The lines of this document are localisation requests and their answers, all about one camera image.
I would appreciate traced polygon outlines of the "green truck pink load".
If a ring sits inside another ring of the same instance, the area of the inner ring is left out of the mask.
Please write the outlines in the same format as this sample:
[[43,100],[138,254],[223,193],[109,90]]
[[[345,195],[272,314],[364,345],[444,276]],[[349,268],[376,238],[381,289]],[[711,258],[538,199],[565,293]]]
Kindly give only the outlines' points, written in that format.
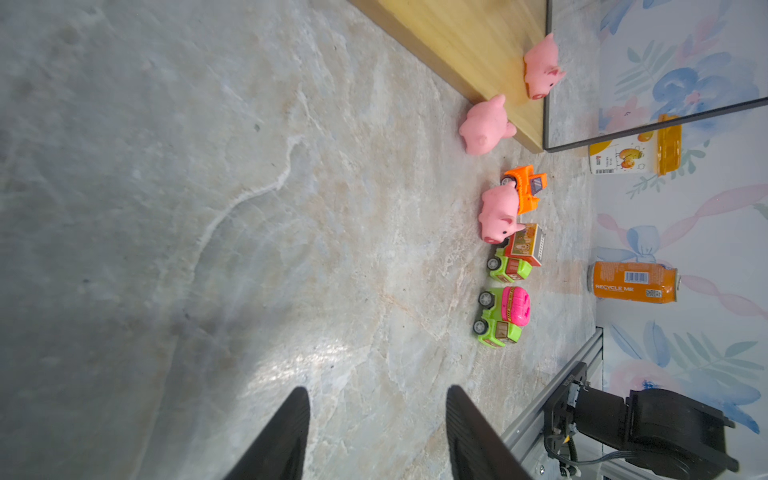
[[520,340],[531,316],[531,298],[524,288],[490,288],[479,294],[478,303],[482,312],[473,332],[481,343],[503,348]]

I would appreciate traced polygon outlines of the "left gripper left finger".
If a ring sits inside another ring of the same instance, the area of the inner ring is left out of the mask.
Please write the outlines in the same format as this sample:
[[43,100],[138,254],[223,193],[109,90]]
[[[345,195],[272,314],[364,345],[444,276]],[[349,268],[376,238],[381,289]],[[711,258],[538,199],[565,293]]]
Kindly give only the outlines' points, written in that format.
[[296,387],[224,479],[301,479],[310,419],[308,391]]

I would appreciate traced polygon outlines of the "green truck with box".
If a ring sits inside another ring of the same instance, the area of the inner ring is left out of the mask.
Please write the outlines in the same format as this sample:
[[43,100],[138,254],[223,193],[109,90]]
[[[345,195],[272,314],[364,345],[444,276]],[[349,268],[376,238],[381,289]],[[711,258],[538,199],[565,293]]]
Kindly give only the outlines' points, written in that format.
[[539,224],[529,223],[506,239],[486,262],[489,276],[511,284],[528,278],[543,262],[545,232]]

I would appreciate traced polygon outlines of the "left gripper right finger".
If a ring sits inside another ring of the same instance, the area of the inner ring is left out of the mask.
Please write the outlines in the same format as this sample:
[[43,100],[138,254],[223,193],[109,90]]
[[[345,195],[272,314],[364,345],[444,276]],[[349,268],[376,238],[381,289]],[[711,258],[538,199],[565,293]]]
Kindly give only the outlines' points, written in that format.
[[445,422],[454,479],[530,479],[470,397],[458,385],[452,385],[447,390]]

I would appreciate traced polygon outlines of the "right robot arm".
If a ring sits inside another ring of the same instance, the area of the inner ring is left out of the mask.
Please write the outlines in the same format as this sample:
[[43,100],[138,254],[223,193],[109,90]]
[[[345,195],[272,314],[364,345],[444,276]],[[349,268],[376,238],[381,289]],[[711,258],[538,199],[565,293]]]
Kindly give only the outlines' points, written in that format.
[[543,407],[543,445],[564,471],[625,461],[669,479],[715,479],[738,472],[727,453],[722,411],[664,389],[620,397],[589,385],[578,362]]

